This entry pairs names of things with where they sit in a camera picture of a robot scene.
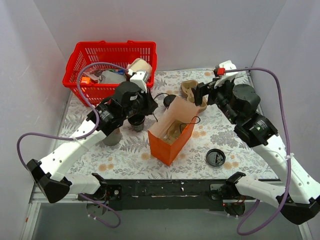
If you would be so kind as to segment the black printed coffee cup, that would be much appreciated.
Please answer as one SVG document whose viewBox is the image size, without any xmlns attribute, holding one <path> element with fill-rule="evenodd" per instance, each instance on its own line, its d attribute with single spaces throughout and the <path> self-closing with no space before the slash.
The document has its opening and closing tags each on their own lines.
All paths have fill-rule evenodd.
<svg viewBox="0 0 320 240">
<path fill-rule="evenodd" d="M 139 114 L 133 115 L 132 117 L 128 118 L 128 122 L 134 131 L 142 132 L 145 124 L 145 116 Z"/>
</svg>

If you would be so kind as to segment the red plastic shopping basket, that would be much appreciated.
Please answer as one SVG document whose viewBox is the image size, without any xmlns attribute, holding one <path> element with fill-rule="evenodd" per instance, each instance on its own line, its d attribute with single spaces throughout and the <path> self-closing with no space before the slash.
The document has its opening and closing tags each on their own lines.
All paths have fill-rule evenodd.
<svg viewBox="0 0 320 240">
<path fill-rule="evenodd" d="M 80 71 L 92 63 L 108 62 L 126 68 L 135 59 L 142 58 L 152 67 L 152 72 L 146 86 L 152 89 L 155 82 L 157 68 L 156 43 L 154 41 L 106 42 L 82 41 L 75 46 L 67 62 L 62 84 L 69 88 L 85 107 L 89 107 L 83 100 L 78 88 L 77 78 Z M 99 104 L 104 98 L 113 95 L 119 84 L 80 83 L 80 88 L 92 105 Z"/>
</svg>

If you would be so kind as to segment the orange paper bag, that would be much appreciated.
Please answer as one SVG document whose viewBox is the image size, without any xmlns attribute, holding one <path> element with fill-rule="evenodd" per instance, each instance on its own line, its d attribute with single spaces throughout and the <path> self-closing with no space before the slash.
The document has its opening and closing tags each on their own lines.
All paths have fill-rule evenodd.
<svg viewBox="0 0 320 240">
<path fill-rule="evenodd" d="M 170 166 L 190 139 L 198 119 L 199 107 L 177 96 L 170 106 L 148 130 L 150 153 L 156 159 Z M 186 124 L 179 138 L 172 144 L 163 141 L 174 121 Z"/>
</svg>

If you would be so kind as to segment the black coffee cup lid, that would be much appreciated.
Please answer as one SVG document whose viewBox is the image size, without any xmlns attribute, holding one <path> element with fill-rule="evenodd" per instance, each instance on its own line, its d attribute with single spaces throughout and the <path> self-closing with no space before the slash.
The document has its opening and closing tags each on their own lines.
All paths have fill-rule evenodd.
<svg viewBox="0 0 320 240">
<path fill-rule="evenodd" d="M 205 161 L 212 167 L 220 167 L 225 163 L 226 156 L 222 150 L 212 148 L 206 153 Z"/>
</svg>

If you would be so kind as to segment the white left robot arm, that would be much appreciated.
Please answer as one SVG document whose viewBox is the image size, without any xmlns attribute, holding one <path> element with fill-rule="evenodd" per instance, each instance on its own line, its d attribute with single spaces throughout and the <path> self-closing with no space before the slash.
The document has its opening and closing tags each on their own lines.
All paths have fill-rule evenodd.
<svg viewBox="0 0 320 240">
<path fill-rule="evenodd" d="M 158 104 L 153 99 L 146 81 L 149 73 L 139 70 L 128 81 L 115 88 L 91 111 L 80 127 L 71 135 L 71 141 L 61 144 L 41 160 L 27 163 L 34 182 L 50 203 L 62 200 L 68 194 L 87 194 L 95 200 L 106 196 L 107 184 L 97 173 L 69 174 L 68 170 L 91 147 L 119 129 L 133 116 L 151 115 Z"/>
</svg>

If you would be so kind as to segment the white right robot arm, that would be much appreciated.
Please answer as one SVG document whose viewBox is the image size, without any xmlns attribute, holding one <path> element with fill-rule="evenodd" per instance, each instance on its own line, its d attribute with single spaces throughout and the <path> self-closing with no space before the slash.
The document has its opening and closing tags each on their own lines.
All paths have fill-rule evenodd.
<svg viewBox="0 0 320 240">
<path fill-rule="evenodd" d="M 195 104 L 207 97 L 231 124 L 236 135 L 271 167 L 282 186 L 255 180 L 242 172 L 230 176 L 216 193 L 237 199 L 248 196 L 276 208 L 287 220 L 301 225 L 320 211 L 320 184 L 296 160 L 288 138 L 282 139 L 271 121 L 258 113 L 260 97 L 248 84 L 235 84 L 239 69 L 229 60 L 214 69 L 209 83 L 192 88 Z"/>
</svg>

